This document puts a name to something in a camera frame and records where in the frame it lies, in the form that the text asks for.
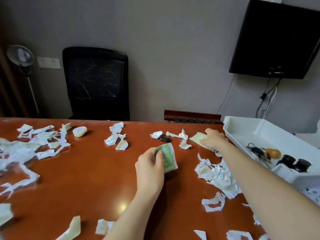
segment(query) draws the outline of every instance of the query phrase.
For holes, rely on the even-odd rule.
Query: person's right hand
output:
[[[200,140],[200,143],[209,149],[219,151],[221,145],[227,141],[229,142],[228,138],[225,138],[224,134],[218,132],[217,130],[208,128],[205,130],[205,132],[207,133],[207,138]]]
[[[165,174],[162,151],[158,151],[153,165],[151,158],[155,147],[148,149],[139,156],[136,162],[137,193],[144,198],[156,200],[162,190]]]

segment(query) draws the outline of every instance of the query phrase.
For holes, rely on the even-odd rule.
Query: black office chair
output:
[[[128,57],[125,53],[90,47],[62,52],[70,119],[130,120]]]

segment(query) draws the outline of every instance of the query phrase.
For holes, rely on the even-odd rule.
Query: wooden table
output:
[[[4,118],[0,120],[0,137],[17,140],[18,131],[24,123],[35,129],[54,125],[56,130],[69,120]],[[16,190],[10,199],[1,196],[1,203],[11,203],[14,220],[0,229],[4,239],[54,240],[67,230],[74,216],[81,216],[81,234],[76,238],[102,239],[95,235],[97,221],[116,221],[132,201],[136,190],[134,164],[138,156],[150,147],[164,142],[153,139],[155,131],[178,134],[182,129],[190,137],[205,132],[207,127],[223,131],[222,125],[124,122],[122,133],[126,133],[129,147],[116,151],[106,146],[104,140],[110,136],[109,126],[114,121],[73,120],[72,126],[86,126],[85,136],[74,138],[70,130],[66,139],[71,147],[58,156],[27,163],[40,174],[34,186]],[[226,239],[229,230],[248,231],[258,239],[264,230],[254,225],[253,213],[242,203],[247,203],[243,194],[226,199],[222,211],[206,212],[202,199],[211,199],[218,189],[199,179],[194,171],[199,160],[209,158],[211,163],[221,161],[216,155],[188,141],[191,149],[179,147],[180,138],[173,138],[172,145],[178,169],[168,173],[163,190],[151,213],[145,239],[195,239],[193,230],[203,230],[208,240]],[[26,176],[16,168],[0,178],[0,184],[15,183]]]

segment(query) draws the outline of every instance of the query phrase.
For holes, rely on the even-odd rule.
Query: fan head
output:
[[[7,56],[9,60],[20,67],[29,67],[35,62],[31,51],[21,45],[10,45]]]

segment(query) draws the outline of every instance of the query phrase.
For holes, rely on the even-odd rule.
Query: tv screen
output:
[[[250,0],[229,72],[303,79],[319,41],[319,11]]]

